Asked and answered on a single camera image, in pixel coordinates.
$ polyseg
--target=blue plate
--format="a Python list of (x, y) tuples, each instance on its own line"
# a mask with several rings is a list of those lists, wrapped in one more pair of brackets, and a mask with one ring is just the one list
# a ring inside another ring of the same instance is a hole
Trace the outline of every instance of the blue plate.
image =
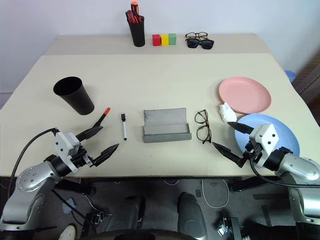
[[(264, 114), (249, 114), (243, 116), (238, 123), (246, 124), (252, 128), (262, 124), (273, 124), (279, 136), (279, 141), (275, 148), (279, 149), (281, 147), (285, 147), (290, 149), (294, 155), (300, 155), (300, 146), (295, 134), (290, 130), (289, 127), (287, 127), (278, 119)], [(234, 135), (236, 143), (238, 144), (242, 153), (244, 153), (246, 150), (245, 146), (249, 142), (249, 134), (243, 134), (235, 130)]]

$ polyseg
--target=black eyeglasses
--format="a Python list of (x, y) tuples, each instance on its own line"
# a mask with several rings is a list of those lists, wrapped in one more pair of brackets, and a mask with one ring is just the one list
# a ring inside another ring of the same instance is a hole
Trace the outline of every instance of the black eyeglasses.
[(202, 32), (189, 32), (184, 36), (188, 48), (195, 49), (198, 45), (201, 45), (203, 49), (212, 49), (215, 41), (208, 39), (208, 33)]
[(202, 141), (203, 144), (205, 142), (211, 143), (211, 130), (208, 122), (208, 113), (207, 110), (198, 111), (198, 113), (194, 116), (194, 120), (198, 124), (205, 124), (198, 128), (196, 131), (196, 137)]

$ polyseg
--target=beige table surface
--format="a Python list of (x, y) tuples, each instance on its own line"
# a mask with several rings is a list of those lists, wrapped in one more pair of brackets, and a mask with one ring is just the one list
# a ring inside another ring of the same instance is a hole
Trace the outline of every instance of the beige table surface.
[[(251, 176), (248, 163), (239, 168), (196, 137), (199, 124), (194, 115), (207, 109), (212, 141), (240, 154), (234, 130), (218, 113), (219, 84), (232, 76), (262, 83), (272, 97), (263, 114), (289, 126), (300, 143), (300, 155), (320, 163), (320, 128), (264, 42), (253, 34), (210, 38), (215, 40), (212, 50), (189, 49), (180, 36), (177, 46), (169, 47), (153, 47), (148, 36), (142, 48), (133, 47), (129, 36), (56, 39), (0, 111), (0, 174), (11, 174), (22, 148), (39, 132), (58, 127), (77, 134), (111, 107), (102, 123), (105, 128), (83, 145), (92, 157), (116, 143), (119, 148), (99, 167), (84, 166), (75, 176)], [(53, 93), (54, 84), (68, 76), (82, 79), (95, 105), (91, 114), (77, 114)], [(192, 140), (143, 143), (143, 110), (172, 108), (187, 109)], [(127, 117), (127, 141), (123, 140), (122, 112)], [(42, 136), (25, 153), (17, 174), (54, 154), (53, 147), (53, 136)]]

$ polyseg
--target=white wall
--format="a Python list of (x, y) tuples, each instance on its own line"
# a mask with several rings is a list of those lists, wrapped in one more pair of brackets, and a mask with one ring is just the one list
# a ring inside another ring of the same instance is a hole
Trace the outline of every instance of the white wall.
[[(295, 72), (320, 47), (320, 0), (138, 2), (147, 34), (256, 33), (280, 65)], [(130, 0), (0, 0), (0, 91), (14, 91), (56, 35), (128, 34), (129, 5)]]

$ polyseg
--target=glasses frame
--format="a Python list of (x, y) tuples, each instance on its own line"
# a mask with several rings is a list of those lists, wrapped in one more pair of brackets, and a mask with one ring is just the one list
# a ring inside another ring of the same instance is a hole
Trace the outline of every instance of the glasses frame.
[[(203, 117), (203, 120), (204, 121), (197, 121), (197, 116), (200, 115), (201, 117)], [(202, 111), (198, 111), (197, 114), (194, 116), (194, 121), (198, 124), (205, 124), (205, 125), (202, 125), (200, 126), (197, 131), (196, 131), (196, 137), (202, 141), (202, 144), (205, 144), (205, 142), (209, 142), (211, 143), (211, 130), (210, 130), (210, 126), (209, 126), (209, 121), (208, 121), (208, 112), (207, 110), (202, 110)], [(207, 136), (205, 139), (201, 139), (199, 138), (199, 131), (202, 130), (203, 128), (207, 128)]]
[(189, 32), (186, 35), (184, 35), (184, 37), (186, 38), (186, 40), (188, 40), (188, 39), (196, 39), (196, 38), (198, 38), (199, 40), (208, 39), (208, 33), (206, 33), (205, 31)]

